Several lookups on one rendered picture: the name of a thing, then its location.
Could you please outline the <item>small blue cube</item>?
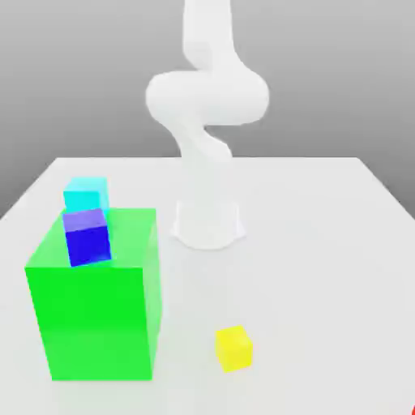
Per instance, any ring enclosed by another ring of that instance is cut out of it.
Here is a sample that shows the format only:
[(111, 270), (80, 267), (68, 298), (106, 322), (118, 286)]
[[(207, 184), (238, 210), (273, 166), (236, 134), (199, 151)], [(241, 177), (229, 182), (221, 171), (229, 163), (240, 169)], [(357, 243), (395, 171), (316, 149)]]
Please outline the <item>small blue cube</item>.
[(108, 224), (102, 209), (62, 214), (72, 267), (112, 259)]

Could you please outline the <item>small cyan cube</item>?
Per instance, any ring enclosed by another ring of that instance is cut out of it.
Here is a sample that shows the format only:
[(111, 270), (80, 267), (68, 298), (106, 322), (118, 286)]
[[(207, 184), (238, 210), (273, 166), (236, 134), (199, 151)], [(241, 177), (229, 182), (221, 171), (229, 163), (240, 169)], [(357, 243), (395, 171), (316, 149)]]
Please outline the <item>small cyan cube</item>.
[(66, 212), (100, 208), (109, 211), (108, 182), (105, 177), (74, 177), (63, 191)]

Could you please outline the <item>small yellow cube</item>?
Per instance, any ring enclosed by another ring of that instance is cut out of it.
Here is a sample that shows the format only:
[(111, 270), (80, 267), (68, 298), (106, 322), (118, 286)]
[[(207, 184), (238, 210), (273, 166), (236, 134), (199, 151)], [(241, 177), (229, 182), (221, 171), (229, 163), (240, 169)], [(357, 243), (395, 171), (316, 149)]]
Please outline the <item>small yellow cube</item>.
[(215, 352), (225, 373), (251, 366), (253, 343), (242, 325), (216, 331)]

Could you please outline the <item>large green box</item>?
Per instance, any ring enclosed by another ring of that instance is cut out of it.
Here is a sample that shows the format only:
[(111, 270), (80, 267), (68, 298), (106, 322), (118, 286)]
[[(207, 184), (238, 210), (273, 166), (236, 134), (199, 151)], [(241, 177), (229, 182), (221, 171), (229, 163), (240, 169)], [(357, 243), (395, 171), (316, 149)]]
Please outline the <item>large green box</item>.
[(111, 208), (112, 259), (70, 265), (57, 218), (25, 265), (54, 380), (150, 380), (162, 315), (156, 210)]

